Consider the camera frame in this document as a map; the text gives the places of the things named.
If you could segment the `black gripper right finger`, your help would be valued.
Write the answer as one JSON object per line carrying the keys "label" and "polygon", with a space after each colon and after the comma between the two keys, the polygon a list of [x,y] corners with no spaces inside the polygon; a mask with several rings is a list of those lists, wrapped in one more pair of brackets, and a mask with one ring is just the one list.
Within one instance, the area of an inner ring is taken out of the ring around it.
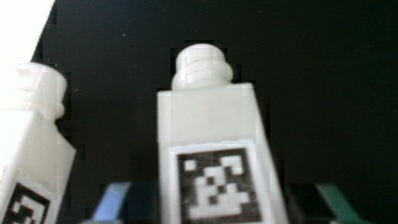
{"label": "black gripper right finger", "polygon": [[291,224],[373,224],[331,183],[290,185],[290,219]]}

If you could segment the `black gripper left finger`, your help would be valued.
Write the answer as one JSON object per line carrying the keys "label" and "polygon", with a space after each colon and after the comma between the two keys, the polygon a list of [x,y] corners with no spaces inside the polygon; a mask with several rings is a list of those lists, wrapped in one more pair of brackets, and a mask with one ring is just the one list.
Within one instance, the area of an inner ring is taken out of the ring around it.
{"label": "black gripper left finger", "polygon": [[108,185],[92,217],[82,224],[156,224],[153,182],[116,182]]}

